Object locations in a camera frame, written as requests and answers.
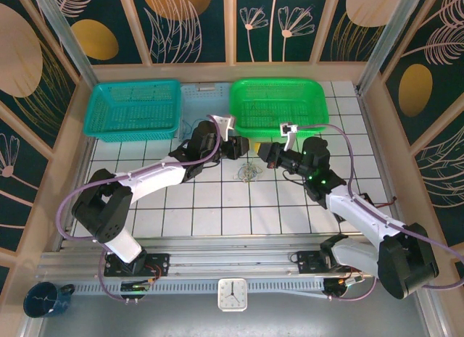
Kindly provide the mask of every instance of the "robotic arm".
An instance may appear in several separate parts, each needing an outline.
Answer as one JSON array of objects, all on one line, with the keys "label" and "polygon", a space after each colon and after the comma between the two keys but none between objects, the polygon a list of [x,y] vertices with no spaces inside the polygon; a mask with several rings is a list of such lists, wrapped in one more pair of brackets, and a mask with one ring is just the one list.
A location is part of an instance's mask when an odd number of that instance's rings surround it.
[{"label": "robotic arm", "polygon": [[[374,275],[398,299],[405,298],[439,274],[430,244],[385,226],[353,202],[345,180],[330,169],[327,141],[318,137],[307,138],[302,153],[295,152],[290,149],[294,143],[294,136],[289,135],[291,126],[284,124],[285,130],[284,136],[289,137],[287,143],[261,143],[258,156],[267,162],[268,168],[282,167],[290,174],[303,177],[304,189],[313,201],[343,217],[371,242],[361,244],[344,235],[328,239],[321,244],[320,255],[325,257],[323,261],[329,269],[347,265]],[[427,236],[419,224],[406,226],[384,215],[358,195],[354,194],[353,198],[388,224]]]},{"label": "robotic arm", "polygon": [[[72,215],[100,244],[117,255],[124,272],[136,275],[144,268],[146,261],[146,251],[124,228],[129,206],[132,203],[161,188],[185,183],[195,178],[203,171],[206,163],[219,162],[222,158],[238,159],[248,152],[248,139],[228,136],[228,130],[233,129],[235,119],[214,118],[220,128],[220,145],[206,162],[186,167],[168,165],[168,163],[196,162],[213,152],[218,134],[215,124],[210,121],[200,122],[191,139],[185,140],[161,162],[129,172],[128,179],[88,188],[74,203]],[[125,173],[115,175],[103,169],[95,172],[89,183],[121,175]]]},{"label": "robotic arm", "polygon": [[[147,261],[146,251],[124,229],[129,206],[133,202],[161,188],[194,178],[203,171],[205,163],[219,162],[222,158],[238,159],[248,152],[248,139],[228,136],[228,130],[233,129],[234,118],[214,118],[220,127],[220,138],[213,122],[200,122],[191,139],[184,141],[161,162],[129,172],[127,179],[86,189],[72,207],[72,215],[99,243],[115,253],[125,273],[138,275]],[[299,153],[291,150],[297,127],[282,124],[281,132],[289,138],[287,143],[261,143],[258,156],[267,162],[268,168],[282,167],[291,174],[302,176],[304,189],[313,201],[346,219],[371,242],[361,244],[345,235],[324,241],[320,256],[329,270],[350,266],[374,275],[398,299],[408,296],[438,275],[428,243],[386,227],[354,203],[353,198],[388,223],[426,236],[419,224],[406,226],[382,214],[359,196],[351,197],[346,182],[330,169],[327,141],[308,138],[303,143],[302,153]],[[213,152],[218,139],[219,149],[206,162],[196,163]],[[181,162],[191,164],[183,167]],[[121,175],[126,174],[114,175],[107,170],[99,170],[89,182]]]}]

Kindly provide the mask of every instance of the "green basket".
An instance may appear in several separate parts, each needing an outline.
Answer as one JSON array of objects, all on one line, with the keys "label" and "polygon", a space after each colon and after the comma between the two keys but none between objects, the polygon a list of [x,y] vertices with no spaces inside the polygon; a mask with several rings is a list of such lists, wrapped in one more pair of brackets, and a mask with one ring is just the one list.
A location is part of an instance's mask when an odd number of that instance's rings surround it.
[{"label": "green basket", "polygon": [[[235,82],[231,87],[231,115],[236,130],[247,138],[281,136],[280,124],[328,123],[324,90],[312,80],[299,78],[252,78]],[[297,136],[307,138],[324,127],[301,130]]]},{"label": "green basket", "polygon": [[109,142],[171,139],[180,118],[176,80],[100,83],[88,103],[83,132]]}]

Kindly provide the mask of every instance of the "dark green wallpaper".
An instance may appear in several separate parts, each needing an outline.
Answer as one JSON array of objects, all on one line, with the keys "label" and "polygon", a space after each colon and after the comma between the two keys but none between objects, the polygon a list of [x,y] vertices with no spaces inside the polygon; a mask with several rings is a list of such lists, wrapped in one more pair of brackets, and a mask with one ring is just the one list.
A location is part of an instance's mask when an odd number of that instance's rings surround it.
[{"label": "dark green wallpaper", "polygon": [[326,0],[237,0],[237,62],[309,61],[325,3]]},{"label": "dark green wallpaper", "polygon": [[0,248],[16,251],[47,163],[0,120]]},{"label": "dark green wallpaper", "polygon": [[0,17],[0,101],[53,147],[75,84],[19,0],[0,0]]},{"label": "dark green wallpaper", "polygon": [[0,295],[3,287],[5,286],[5,282],[7,281],[8,272],[8,267],[0,266]]},{"label": "dark green wallpaper", "polygon": [[339,0],[320,61],[367,62],[397,2]]},{"label": "dark green wallpaper", "polygon": [[152,61],[225,62],[224,0],[133,0]]},{"label": "dark green wallpaper", "polygon": [[93,65],[141,64],[120,0],[57,0]]},{"label": "dark green wallpaper", "polygon": [[409,20],[407,20],[407,23],[406,23],[405,27],[403,28],[401,34],[399,35],[395,45],[391,49],[388,56],[386,56],[384,63],[380,67],[380,72],[384,72],[384,70],[386,69],[386,67],[390,63],[390,60],[392,60],[393,55],[397,51],[398,45],[401,43],[402,39],[405,37],[407,31],[409,30],[411,24],[414,22],[414,19],[418,15],[419,11],[421,10],[421,7],[422,7],[424,1],[425,0],[419,0],[418,4],[416,5],[416,7],[414,9],[414,12],[410,15]]},{"label": "dark green wallpaper", "polygon": [[410,143],[464,92],[463,4],[436,0],[386,81]]},{"label": "dark green wallpaper", "polygon": [[464,242],[464,113],[415,160],[448,245]]}]

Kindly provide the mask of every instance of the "yellow oval shape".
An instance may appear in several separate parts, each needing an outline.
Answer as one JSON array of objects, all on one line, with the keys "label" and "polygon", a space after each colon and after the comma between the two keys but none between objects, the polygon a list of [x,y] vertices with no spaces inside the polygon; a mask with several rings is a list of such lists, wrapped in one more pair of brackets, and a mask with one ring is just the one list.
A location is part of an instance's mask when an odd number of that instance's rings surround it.
[{"label": "yellow oval shape", "polygon": [[196,14],[200,15],[210,5],[211,0],[185,0],[186,5],[181,5],[181,0],[145,0],[146,4],[159,16],[170,20],[185,20],[190,18],[189,3],[194,5]]},{"label": "yellow oval shape", "polygon": [[71,29],[84,53],[91,58],[108,60],[119,52],[115,35],[96,20],[80,20]]},{"label": "yellow oval shape", "polygon": [[408,117],[419,115],[426,107],[434,81],[427,67],[413,64],[399,82],[399,108]]},{"label": "yellow oval shape", "polygon": [[347,0],[348,18],[361,27],[381,27],[390,20],[399,0]]},{"label": "yellow oval shape", "polygon": [[13,9],[0,4],[0,89],[23,98],[41,82],[42,50],[29,23]]}]

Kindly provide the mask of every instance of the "white grid tile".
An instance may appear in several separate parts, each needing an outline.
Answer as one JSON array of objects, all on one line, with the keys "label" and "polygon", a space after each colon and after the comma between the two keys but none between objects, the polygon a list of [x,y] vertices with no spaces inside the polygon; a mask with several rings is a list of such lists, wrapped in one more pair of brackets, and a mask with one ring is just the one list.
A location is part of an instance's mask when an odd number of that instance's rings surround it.
[{"label": "white grid tile", "polygon": [[248,183],[223,183],[223,207],[248,207]]},{"label": "white grid tile", "polygon": [[337,98],[336,103],[341,115],[361,115],[361,109],[355,97]]},{"label": "white grid tile", "polygon": [[121,159],[144,159],[146,141],[129,141],[122,143],[119,153]]},{"label": "white grid tile", "polygon": [[327,140],[327,149],[331,156],[347,156],[348,146],[343,136],[324,136],[322,139]]},{"label": "white grid tile", "polygon": [[249,208],[223,208],[223,236],[251,234]]},{"label": "white grid tile", "polygon": [[102,140],[96,142],[95,161],[117,161],[121,143],[105,143]]},{"label": "white grid tile", "polygon": [[192,209],[166,209],[162,235],[166,237],[190,236]]},{"label": "white grid tile", "polygon": [[220,236],[221,208],[194,209],[193,236]]},{"label": "white grid tile", "polygon": [[161,236],[164,210],[137,210],[133,226],[134,238],[156,238]]},{"label": "white grid tile", "polygon": [[253,234],[281,234],[281,222],[277,207],[252,207]]},{"label": "white grid tile", "polygon": [[334,96],[334,90],[332,89],[332,84],[330,81],[322,81],[318,83],[322,86],[326,96]]},{"label": "white grid tile", "polygon": [[281,223],[284,234],[310,232],[310,219],[306,207],[281,207]]},{"label": "white grid tile", "polygon": [[220,183],[195,183],[194,208],[220,208]]},{"label": "white grid tile", "polygon": [[313,233],[339,233],[339,223],[334,214],[321,206],[309,206],[311,231]]},{"label": "white grid tile", "polygon": [[145,159],[163,159],[171,152],[171,140],[146,142]]},{"label": "white grid tile", "polygon": [[277,182],[279,205],[305,205],[306,197],[303,186],[298,186],[291,181]]},{"label": "white grid tile", "polygon": [[252,207],[277,206],[277,189],[275,181],[256,181],[249,184]]},{"label": "white grid tile", "polygon": [[327,103],[327,111],[329,115],[339,114],[339,108],[336,105],[335,98],[326,98],[326,103]]},{"label": "white grid tile", "polygon": [[332,81],[335,96],[356,96],[355,87],[351,81]]},{"label": "white grid tile", "polygon": [[380,178],[374,156],[355,156],[355,172],[359,178]]},{"label": "white grid tile", "polygon": [[341,121],[346,134],[366,134],[368,132],[361,115],[342,115]]},{"label": "white grid tile", "polygon": [[194,205],[194,184],[182,183],[167,187],[167,208],[192,208]]},{"label": "white grid tile", "polygon": [[[352,84],[333,83],[335,94],[330,82],[324,83],[323,87],[330,123],[348,132],[352,142],[358,179],[353,182],[353,191],[359,193],[359,184],[361,192],[367,191],[375,203],[384,203],[386,197]],[[347,180],[349,157],[344,139],[337,131],[328,128],[321,134],[328,141],[331,168]],[[254,142],[271,141],[282,140],[254,138],[250,143],[248,161],[262,169],[256,182],[242,183],[234,179],[240,166],[247,162],[246,157],[237,161],[224,159],[217,167],[205,169],[188,183],[163,188],[139,199],[131,205],[136,209],[129,211],[126,227],[133,230],[137,238],[338,233],[340,228],[344,232],[354,231],[348,222],[339,226],[330,212],[305,195],[303,187],[283,178],[283,169],[268,169],[252,151]],[[299,138],[294,150],[301,151],[303,141]],[[178,139],[123,144],[97,141],[89,172],[102,168],[125,172],[142,164],[148,166],[165,158],[179,144]],[[288,177],[302,182],[297,175]],[[382,210],[389,213],[388,207]],[[88,233],[77,224],[75,235]]]},{"label": "white grid tile", "polygon": [[348,136],[351,147],[353,148],[353,154],[373,154],[372,146],[370,145],[368,135],[356,135]]},{"label": "white grid tile", "polygon": [[387,203],[384,185],[381,179],[359,179],[361,193],[367,193],[375,203]]}]

